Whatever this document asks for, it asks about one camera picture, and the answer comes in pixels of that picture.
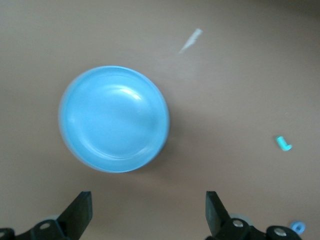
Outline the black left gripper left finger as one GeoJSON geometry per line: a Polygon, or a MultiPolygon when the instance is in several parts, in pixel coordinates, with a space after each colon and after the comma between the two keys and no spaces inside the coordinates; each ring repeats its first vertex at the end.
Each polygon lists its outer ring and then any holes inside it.
{"type": "Polygon", "coordinates": [[[91,220],[92,193],[82,191],[57,219],[41,221],[19,235],[0,228],[0,240],[80,240],[91,220]]]}

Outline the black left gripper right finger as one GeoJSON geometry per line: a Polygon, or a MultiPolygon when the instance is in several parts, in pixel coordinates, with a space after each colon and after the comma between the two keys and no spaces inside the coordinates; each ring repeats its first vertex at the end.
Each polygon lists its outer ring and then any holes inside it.
{"type": "Polygon", "coordinates": [[[302,240],[285,226],[272,225],[262,232],[245,220],[230,217],[215,191],[207,191],[205,216],[211,235],[205,240],[302,240]]]}

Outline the teal foam letter l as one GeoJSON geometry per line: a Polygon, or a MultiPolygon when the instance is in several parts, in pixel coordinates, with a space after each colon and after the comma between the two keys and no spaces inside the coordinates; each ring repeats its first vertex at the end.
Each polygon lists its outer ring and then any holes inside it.
{"type": "Polygon", "coordinates": [[[275,138],[275,141],[278,144],[279,148],[284,152],[291,150],[293,147],[291,144],[287,143],[286,139],[283,136],[277,136],[275,138]]]}

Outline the blue foam letter o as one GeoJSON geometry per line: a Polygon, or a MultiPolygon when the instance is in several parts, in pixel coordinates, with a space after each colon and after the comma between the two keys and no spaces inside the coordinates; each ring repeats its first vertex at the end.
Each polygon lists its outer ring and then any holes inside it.
{"type": "Polygon", "coordinates": [[[306,230],[306,224],[300,220],[294,220],[290,223],[290,229],[298,235],[302,235],[306,230]]]}

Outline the blue plate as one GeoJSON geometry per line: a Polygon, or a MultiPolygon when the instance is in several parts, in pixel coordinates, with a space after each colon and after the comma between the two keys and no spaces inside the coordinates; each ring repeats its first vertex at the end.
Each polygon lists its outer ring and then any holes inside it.
{"type": "Polygon", "coordinates": [[[147,165],[170,131],[168,106],[157,86],[143,74],[115,65],[87,70],[68,85],[58,123],[70,152],[107,173],[147,165]]]}

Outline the white tape scrap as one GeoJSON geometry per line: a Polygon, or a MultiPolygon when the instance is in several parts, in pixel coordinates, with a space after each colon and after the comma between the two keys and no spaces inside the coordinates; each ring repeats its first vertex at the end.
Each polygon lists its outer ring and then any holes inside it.
{"type": "Polygon", "coordinates": [[[189,49],[192,45],[194,45],[198,38],[202,35],[203,30],[200,28],[197,28],[191,35],[190,37],[187,39],[187,41],[185,42],[185,44],[183,45],[183,47],[180,49],[180,51],[178,52],[179,54],[183,54],[187,49],[189,49]]]}

